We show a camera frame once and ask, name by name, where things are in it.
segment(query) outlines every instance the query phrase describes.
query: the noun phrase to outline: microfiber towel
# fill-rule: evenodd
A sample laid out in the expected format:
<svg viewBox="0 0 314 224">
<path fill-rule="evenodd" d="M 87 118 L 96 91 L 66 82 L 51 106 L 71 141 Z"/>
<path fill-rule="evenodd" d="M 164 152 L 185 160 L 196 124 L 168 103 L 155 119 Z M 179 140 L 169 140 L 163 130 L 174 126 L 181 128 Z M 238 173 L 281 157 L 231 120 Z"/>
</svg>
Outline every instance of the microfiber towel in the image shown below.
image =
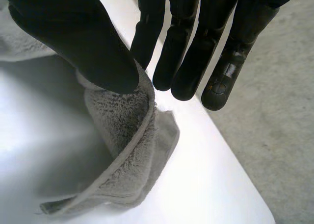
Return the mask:
<svg viewBox="0 0 314 224">
<path fill-rule="evenodd" d="M 51 49 L 14 24 L 7 7 L 0 11 L 0 60 L 51 54 Z M 77 72 L 77 80 L 85 88 L 87 109 L 114 160 L 80 194 L 41 204 L 44 213 L 76 214 L 104 203 L 135 207 L 155 184 L 177 144 L 179 129 L 172 112 L 157 110 L 153 85 L 138 64 L 137 68 L 139 85 L 128 95 L 97 87 Z"/>
</svg>

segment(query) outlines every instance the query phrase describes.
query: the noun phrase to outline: gray towel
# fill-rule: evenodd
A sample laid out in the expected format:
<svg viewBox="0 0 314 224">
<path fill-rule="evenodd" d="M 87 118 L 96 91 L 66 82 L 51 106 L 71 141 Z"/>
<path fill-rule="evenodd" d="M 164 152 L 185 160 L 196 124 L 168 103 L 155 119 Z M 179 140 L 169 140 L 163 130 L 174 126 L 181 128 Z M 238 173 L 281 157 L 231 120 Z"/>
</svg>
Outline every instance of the gray towel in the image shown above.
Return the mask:
<svg viewBox="0 0 314 224">
<path fill-rule="evenodd" d="M 51 54 L 51 49 L 15 25 L 7 7 L 0 10 L 0 60 Z M 177 144 L 179 129 L 171 112 L 157 111 L 152 83 L 139 65 L 137 68 L 140 83 L 129 95 L 106 91 L 77 73 L 85 87 L 85 104 L 114 161 L 82 193 L 41 204 L 46 214 L 74 214 L 104 203 L 134 207 L 158 179 Z"/>
</svg>

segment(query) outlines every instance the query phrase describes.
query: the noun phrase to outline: finger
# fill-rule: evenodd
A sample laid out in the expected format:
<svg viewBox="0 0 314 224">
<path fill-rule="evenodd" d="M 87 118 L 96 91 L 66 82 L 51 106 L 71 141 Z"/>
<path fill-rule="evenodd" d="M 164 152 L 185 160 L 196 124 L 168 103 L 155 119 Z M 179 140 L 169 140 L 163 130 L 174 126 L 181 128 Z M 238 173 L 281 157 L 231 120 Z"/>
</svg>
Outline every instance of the finger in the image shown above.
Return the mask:
<svg viewBox="0 0 314 224">
<path fill-rule="evenodd" d="M 191 36 L 199 0 L 170 0 L 171 26 L 153 77 L 156 89 L 170 89 Z"/>
<path fill-rule="evenodd" d="M 139 82 L 136 63 L 99 0 L 9 0 L 10 14 L 90 82 L 131 93 Z"/>
<path fill-rule="evenodd" d="M 238 1 L 230 35 L 202 94 L 207 109 L 219 110 L 225 105 L 257 36 L 278 11 L 252 0 Z"/>
<path fill-rule="evenodd" d="M 191 99 L 217 47 L 237 0 L 201 0 L 199 24 L 172 86 L 178 100 Z"/>
<path fill-rule="evenodd" d="M 131 52 L 143 69 L 152 59 L 163 26 L 165 3 L 166 0 L 138 0 L 141 18 L 136 25 Z"/>
</svg>

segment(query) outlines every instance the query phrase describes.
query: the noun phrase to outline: white table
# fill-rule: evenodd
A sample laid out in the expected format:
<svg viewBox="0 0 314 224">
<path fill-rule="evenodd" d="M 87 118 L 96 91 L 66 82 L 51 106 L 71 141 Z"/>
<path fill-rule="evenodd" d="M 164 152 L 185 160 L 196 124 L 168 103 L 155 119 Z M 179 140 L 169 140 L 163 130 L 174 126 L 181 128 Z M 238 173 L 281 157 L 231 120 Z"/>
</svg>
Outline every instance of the white table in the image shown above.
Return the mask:
<svg viewBox="0 0 314 224">
<path fill-rule="evenodd" d="M 101 1 L 130 44 L 139 19 L 134 2 Z M 150 77 L 161 47 L 156 46 Z M 111 161 L 83 113 L 82 89 L 63 65 L 54 57 L 0 63 L 0 223 L 275 223 L 200 102 L 180 102 L 170 92 L 156 92 L 157 103 L 160 109 L 174 111 L 181 137 L 139 207 L 118 211 L 104 206 L 60 220 L 36 214 L 41 202 L 82 190 Z"/>
</svg>

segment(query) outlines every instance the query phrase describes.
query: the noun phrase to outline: gray carpet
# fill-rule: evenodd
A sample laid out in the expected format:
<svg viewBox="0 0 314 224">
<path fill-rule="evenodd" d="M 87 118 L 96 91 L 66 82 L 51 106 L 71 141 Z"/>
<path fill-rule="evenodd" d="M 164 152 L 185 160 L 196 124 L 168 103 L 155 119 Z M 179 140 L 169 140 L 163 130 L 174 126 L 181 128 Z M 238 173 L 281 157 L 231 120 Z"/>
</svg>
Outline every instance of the gray carpet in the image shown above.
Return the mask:
<svg viewBox="0 0 314 224">
<path fill-rule="evenodd" d="M 209 115 L 277 224 L 314 224 L 314 0 L 292 0 L 259 36 L 227 105 Z M 169 13 L 160 35 L 165 39 Z M 217 62 L 228 22 L 197 95 Z"/>
</svg>

